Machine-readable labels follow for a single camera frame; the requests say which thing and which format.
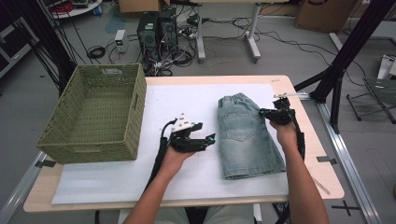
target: green wicker basket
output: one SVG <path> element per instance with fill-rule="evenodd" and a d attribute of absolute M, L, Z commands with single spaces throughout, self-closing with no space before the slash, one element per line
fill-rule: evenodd
<path fill-rule="evenodd" d="M 139 63 L 78 66 L 37 147 L 61 164 L 135 160 L 146 86 Z"/>

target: black pole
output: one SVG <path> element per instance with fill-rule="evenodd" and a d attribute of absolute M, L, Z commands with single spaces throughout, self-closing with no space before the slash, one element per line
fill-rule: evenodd
<path fill-rule="evenodd" d="M 294 86 L 294 89 L 299 91 L 320 81 L 317 88 L 310 93 L 311 97 L 320 104 L 326 103 L 327 96 L 331 91 L 334 91 L 330 123 L 337 133 L 338 130 L 336 129 L 338 129 L 338 113 L 344 73 L 395 2 L 395 0 L 371 1 L 329 68 Z"/>
<path fill-rule="evenodd" d="M 37 0 L 13 0 L 7 1 L 7 3 L 13 4 L 21 12 L 31 30 L 38 37 L 40 44 L 44 46 L 50 59 L 58 68 L 59 93 L 62 94 L 77 65 L 71 60 L 62 41 L 53 30 L 43 8 Z"/>

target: denim shorts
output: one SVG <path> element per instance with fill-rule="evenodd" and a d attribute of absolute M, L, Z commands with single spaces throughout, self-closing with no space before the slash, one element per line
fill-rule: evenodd
<path fill-rule="evenodd" d="M 259 107 L 244 93 L 219 100 L 219 152 L 226 179 L 269 175 L 286 170 Z"/>

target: table leg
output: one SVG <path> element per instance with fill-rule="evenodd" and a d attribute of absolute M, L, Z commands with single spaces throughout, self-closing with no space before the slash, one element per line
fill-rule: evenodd
<path fill-rule="evenodd" d="M 202 39 L 202 18 L 200 11 L 202 10 L 201 7 L 197 7 L 197 14 L 198 14 L 198 27 L 197 27 L 197 49 L 198 49 L 198 63 L 201 63 L 205 58 L 205 48 L 204 48 L 204 40 Z"/>
<path fill-rule="evenodd" d="M 246 31 L 245 38 L 250 45 L 251 51 L 254 56 L 254 63 L 256 63 L 262 56 L 260 55 L 259 49 L 257 48 L 256 41 L 254 41 L 254 31 L 256 30 L 257 19 L 260 13 L 261 4 L 256 3 L 253 9 L 253 16 L 250 25 L 250 31 Z"/>

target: gray floor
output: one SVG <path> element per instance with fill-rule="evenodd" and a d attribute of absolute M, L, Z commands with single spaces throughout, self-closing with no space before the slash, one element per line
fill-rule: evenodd
<path fill-rule="evenodd" d="M 114 37 L 108 34 L 106 28 L 122 28 L 128 35 L 135 34 L 137 19 L 128 19 L 127 22 L 115 22 L 113 10 L 104 7 L 102 17 L 92 14 L 81 15 L 73 20 L 63 21 L 64 29 L 70 42 L 83 56 L 84 49 L 79 43 L 76 32 L 70 21 L 73 21 L 85 45 L 105 46 L 106 42 Z M 293 18 L 264 18 L 259 19 L 258 28 L 263 32 L 277 31 L 286 40 L 296 40 L 299 43 L 314 44 L 336 52 L 332 41 L 326 34 L 310 32 L 293 27 Z M 241 34 L 231 25 L 204 25 L 204 35 L 237 36 Z M 174 76 L 224 76 L 224 75 L 287 75 L 293 84 L 312 77 L 327 68 L 327 64 L 317 55 L 299 50 L 296 46 L 286 45 L 272 38 L 261 36 L 257 42 L 262 58 L 254 63 L 251 59 L 248 45 L 242 39 L 218 41 L 206 39 L 207 60 L 198 64 L 196 60 L 186 68 L 172 67 Z M 320 49 L 304 47 L 323 53 L 330 63 L 333 59 Z M 379 58 L 383 54 L 396 54 L 396 47 L 388 40 L 370 40 L 356 58 L 367 77 L 376 77 L 379 68 Z M 134 63 L 138 55 L 138 44 L 131 42 L 128 52 L 120 56 L 116 63 Z M 362 71 L 355 64 L 348 68 L 350 77 L 361 83 Z M 312 91 L 316 85 L 305 91 Z M 26 169 L 38 153 L 35 147 L 39 135 L 44 129 L 47 119 L 57 102 L 57 90 L 46 75 L 45 70 L 33 54 L 28 53 L 6 76 L 0 79 L 0 204 L 5 204 L 11 192 L 19 183 Z M 396 201 L 392 195 L 393 185 L 396 184 L 396 126 L 391 124 L 385 114 L 376 114 L 356 120 L 346 95 L 363 93 L 365 89 L 352 84 L 344 78 L 341 107 L 339 114 L 339 129 L 346 142 L 349 153 L 361 175 L 374 206 L 382 223 L 390 224 L 396 220 Z M 303 101 L 306 112 L 318 133 L 322 145 L 330 158 L 336 158 L 331 139 L 327 134 L 316 104 Z M 340 200 L 326 201 L 326 207 L 331 223 L 364 223 L 364 216 L 360 210 L 334 209 L 333 205 L 359 207 L 344 172 L 339 164 L 333 166 L 346 195 Z M 274 223 L 276 214 L 271 204 L 263 204 L 264 223 Z M 117 223 L 119 211 L 103 211 L 102 223 Z M 93 211 L 29 214 L 18 208 L 9 223 L 92 223 Z"/>

